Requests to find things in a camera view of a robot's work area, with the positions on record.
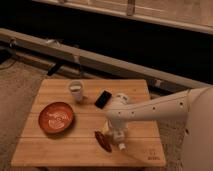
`white cup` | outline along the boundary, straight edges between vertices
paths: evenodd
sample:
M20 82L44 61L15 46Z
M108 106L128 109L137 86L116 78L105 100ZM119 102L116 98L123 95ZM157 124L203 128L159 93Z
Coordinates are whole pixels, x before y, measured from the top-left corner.
M71 82L71 84L69 85L69 90L76 102L83 101L83 84L80 81Z

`wall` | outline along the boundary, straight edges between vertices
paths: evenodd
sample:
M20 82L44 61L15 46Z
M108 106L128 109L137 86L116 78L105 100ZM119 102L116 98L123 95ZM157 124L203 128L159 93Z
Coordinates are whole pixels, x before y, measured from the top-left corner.
M213 83L213 36L30 0L0 8L1 27Z

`table top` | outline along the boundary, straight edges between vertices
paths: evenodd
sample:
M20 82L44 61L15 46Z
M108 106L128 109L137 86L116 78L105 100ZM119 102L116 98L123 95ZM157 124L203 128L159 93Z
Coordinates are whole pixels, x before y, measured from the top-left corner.
M86 97L78 104L71 96L69 79L46 79L34 101L25 127L16 147L12 166L34 167L150 167L165 166L165 156L155 121L128 123L127 149L119 151L112 146L112 153L104 151L97 143L94 131L101 131L106 122L104 109L94 102L107 90L127 94L131 103L149 100L144 80L80 80ZM75 124L59 135L46 135L38 125L39 113L53 102L68 103L75 114Z

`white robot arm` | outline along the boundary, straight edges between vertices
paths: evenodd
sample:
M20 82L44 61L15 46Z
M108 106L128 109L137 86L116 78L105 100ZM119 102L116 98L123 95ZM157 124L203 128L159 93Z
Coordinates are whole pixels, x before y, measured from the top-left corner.
M117 94L108 107L108 134L124 149L126 122L187 119L182 147L184 171L213 170L213 87L192 89L158 99L129 104Z

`smartphone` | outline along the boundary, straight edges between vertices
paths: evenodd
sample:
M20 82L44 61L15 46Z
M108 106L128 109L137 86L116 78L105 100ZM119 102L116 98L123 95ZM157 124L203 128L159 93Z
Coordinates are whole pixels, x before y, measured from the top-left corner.
M103 91L101 95L98 97L98 99L95 102L95 106L97 106L100 109L103 109L106 103L109 101L111 98L112 94L109 93L108 91Z

